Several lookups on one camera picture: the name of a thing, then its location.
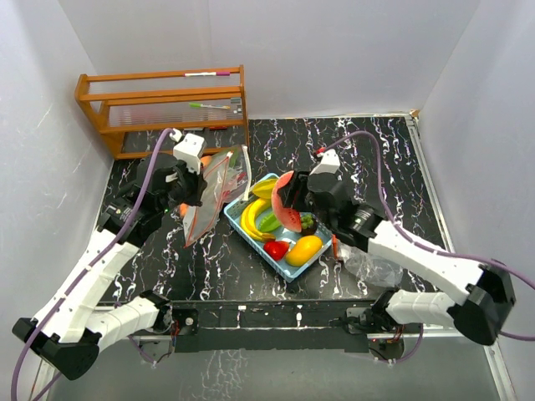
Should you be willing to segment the dark purple mangosteen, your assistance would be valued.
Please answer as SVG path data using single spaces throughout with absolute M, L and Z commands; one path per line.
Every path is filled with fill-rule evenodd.
M 318 222 L 312 214 L 301 215 L 300 222 L 302 236 L 312 236 L 318 229 Z

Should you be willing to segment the yellow mango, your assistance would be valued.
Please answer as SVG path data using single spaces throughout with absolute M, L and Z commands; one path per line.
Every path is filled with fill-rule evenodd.
M 285 262 L 289 266 L 301 267 L 323 247 L 323 241 L 318 236 L 303 236 L 297 240 L 292 249 L 286 254 Z

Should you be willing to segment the white dotted zip bag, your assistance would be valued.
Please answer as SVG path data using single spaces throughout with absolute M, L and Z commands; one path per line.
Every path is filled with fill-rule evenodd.
M 227 178 L 227 185 L 223 194 L 222 204 L 227 204 L 235 199 L 243 197 L 243 194 L 250 189 L 252 181 L 252 167 L 248 147 L 246 145 L 237 145 L 231 147 L 229 150 L 223 150 L 221 152 L 228 151 L 232 152 L 228 168 L 230 177 Z M 201 166 L 207 165 L 211 161 L 211 158 L 212 156 L 204 156 L 201 159 Z

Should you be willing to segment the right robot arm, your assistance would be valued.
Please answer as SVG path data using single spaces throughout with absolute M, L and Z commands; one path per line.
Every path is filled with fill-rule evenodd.
M 492 345 L 516 303 L 510 274 L 494 261 L 454 256 L 389 221 L 373 206 L 359 203 L 333 173 L 289 171 L 273 190 L 278 219 L 300 231 L 300 216 L 312 214 L 347 246 L 414 272 L 437 292 L 390 289 L 368 311 L 378 329 L 427 323 L 454 327 L 466 338 Z

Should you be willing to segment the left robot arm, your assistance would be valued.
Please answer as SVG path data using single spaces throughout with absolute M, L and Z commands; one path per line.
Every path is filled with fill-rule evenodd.
M 167 298 L 151 290 L 108 312 L 96 312 L 120 270 L 161 227 L 176 206 L 198 206 L 206 189 L 198 156 L 166 153 L 143 159 L 136 177 L 107 205 L 79 262 L 52 299 L 33 317 L 21 317 L 13 334 L 69 380 L 83 376 L 99 354 L 138 331 L 167 332 Z

